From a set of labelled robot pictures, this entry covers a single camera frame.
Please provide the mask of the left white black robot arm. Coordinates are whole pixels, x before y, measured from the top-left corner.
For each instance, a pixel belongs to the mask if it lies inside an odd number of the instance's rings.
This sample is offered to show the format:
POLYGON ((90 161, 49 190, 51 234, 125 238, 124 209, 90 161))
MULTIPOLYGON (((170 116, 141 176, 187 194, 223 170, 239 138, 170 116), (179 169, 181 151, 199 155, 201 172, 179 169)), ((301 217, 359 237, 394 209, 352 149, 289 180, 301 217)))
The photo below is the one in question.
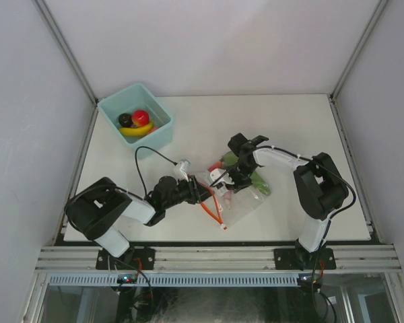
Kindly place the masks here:
POLYGON ((126 269, 133 264, 135 251, 114 227, 118 219, 127 217, 152 227, 165 218, 169 208, 181 203, 201 204, 210 197, 212 191, 194 176, 187 180, 163 176, 144 198, 103 177, 70 199, 64 214, 71 227, 107 251, 114 265, 126 269))

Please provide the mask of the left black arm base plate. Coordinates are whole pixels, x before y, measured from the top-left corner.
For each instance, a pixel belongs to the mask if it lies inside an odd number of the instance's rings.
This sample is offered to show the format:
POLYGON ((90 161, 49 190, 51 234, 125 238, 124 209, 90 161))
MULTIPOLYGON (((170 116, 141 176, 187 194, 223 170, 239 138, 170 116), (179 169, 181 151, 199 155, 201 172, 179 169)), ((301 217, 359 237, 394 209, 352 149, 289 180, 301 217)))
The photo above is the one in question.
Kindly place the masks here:
POLYGON ((153 248, 130 248, 122 256, 113 257, 105 249, 98 252, 96 259, 97 270, 152 270, 154 268, 156 251, 153 248))

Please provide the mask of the yellow fake banana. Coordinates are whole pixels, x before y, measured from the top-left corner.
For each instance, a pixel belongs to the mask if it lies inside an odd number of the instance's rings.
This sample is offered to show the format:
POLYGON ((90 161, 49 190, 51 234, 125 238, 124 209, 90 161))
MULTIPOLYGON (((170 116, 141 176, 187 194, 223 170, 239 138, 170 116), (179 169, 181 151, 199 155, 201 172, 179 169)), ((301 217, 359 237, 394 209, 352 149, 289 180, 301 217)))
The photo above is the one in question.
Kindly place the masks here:
POLYGON ((150 131, 154 127, 154 122, 151 121, 142 127, 137 128, 127 128, 121 127, 119 128, 119 133, 125 137, 143 137, 150 133, 150 131))

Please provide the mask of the clear zip top bag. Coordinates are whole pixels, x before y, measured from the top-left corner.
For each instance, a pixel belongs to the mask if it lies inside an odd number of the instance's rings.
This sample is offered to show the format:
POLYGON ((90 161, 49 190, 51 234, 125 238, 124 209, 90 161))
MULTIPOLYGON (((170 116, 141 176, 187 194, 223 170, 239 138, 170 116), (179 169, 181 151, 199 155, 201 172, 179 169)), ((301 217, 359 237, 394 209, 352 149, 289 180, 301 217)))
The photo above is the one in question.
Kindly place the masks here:
MULTIPOLYGON (((228 168, 223 165, 222 169, 227 170, 228 168)), ((210 185, 209 171, 207 169, 197 172, 195 176, 202 185, 206 187, 210 185)), ((223 230, 232 227, 242 218, 255 211, 268 197, 260 193, 253 185, 239 192, 231 190, 234 193, 232 209, 228 210, 223 196, 216 195, 212 188, 210 190, 212 191, 212 197, 201 203, 201 207, 223 230)))

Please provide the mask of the dark purple fake eggplant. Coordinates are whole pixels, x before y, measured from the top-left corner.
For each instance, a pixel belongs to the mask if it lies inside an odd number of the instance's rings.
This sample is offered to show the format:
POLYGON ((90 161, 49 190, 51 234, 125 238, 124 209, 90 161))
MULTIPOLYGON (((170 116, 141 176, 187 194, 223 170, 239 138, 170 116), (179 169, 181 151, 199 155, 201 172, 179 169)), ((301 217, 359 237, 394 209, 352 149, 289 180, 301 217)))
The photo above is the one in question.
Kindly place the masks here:
POLYGON ((128 113, 122 113, 118 118, 121 127, 131 128, 133 125, 132 116, 128 113))

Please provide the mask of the small orange fake carrot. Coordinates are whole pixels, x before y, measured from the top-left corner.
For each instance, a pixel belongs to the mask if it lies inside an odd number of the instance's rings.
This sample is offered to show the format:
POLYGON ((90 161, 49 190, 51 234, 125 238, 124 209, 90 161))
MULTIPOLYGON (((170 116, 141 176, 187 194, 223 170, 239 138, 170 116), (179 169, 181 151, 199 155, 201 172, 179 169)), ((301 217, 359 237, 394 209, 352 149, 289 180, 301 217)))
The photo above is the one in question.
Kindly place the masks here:
POLYGON ((159 129, 159 127, 152 127, 148 132, 147 132, 147 135, 148 134, 151 134, 151 133, 153 133, 153 132, 155 132, 156 130, 158 130, 159 129))

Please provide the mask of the red fake apple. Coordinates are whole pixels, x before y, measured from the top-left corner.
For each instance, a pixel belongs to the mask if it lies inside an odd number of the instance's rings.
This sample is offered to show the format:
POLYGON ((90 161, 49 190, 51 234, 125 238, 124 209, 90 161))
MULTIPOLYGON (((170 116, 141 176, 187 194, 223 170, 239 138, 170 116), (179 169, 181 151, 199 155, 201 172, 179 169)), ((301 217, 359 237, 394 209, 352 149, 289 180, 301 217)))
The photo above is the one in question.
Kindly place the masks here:
POLYGON ((136 110, 132 113, 132 121, 134 127, 144 127, 150 122, 149 113, 145 110, 136 110))

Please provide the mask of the teal plastic bin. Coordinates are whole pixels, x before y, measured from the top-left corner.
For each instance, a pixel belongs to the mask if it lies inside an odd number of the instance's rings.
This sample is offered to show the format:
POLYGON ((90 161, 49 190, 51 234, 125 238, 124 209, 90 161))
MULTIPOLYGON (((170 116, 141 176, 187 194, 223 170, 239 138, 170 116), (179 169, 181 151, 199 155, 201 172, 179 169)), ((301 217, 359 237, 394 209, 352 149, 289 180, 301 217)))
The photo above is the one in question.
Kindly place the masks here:
POLYGON ((135 83, 98 103, 118 138, 138 159, 172 142, 174 117, 143 84, 135 83))

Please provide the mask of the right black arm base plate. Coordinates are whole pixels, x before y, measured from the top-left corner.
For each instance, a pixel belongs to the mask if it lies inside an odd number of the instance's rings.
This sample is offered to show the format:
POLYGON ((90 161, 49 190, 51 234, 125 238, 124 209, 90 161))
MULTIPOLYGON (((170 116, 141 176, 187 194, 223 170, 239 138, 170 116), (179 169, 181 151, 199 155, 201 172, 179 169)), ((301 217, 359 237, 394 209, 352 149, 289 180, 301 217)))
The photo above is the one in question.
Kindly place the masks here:
POLYGON ((321 264, 327 270, 337 268, 331 248, 322 248, 313 253, 298 248, 276 248, 273 255, 277 270, 310 270, 314 268, 314 264, 316 269, 321 269, 321 264))

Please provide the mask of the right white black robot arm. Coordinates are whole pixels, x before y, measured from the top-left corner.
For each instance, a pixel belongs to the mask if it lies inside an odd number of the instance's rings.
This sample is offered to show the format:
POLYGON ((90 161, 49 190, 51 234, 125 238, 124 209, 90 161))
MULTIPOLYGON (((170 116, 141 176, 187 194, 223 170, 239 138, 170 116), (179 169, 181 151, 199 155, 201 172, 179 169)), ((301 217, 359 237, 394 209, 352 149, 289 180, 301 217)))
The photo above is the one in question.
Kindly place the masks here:
POLYGON ((275 166, 292 171, 300 206, 306 214, 304 227, 295 242, 294 264, 300 270, 312 268, 320 260, 332 219, 356 202, 356 193, 339 173, 331 156, 319 153, 302 157, 274 145, 267 137, 247 139, 242 133, 231 137, 228 148, 238 161, 225 172, 231 183, 226 187, 239 192, 253 182, 258 168, 275 166))

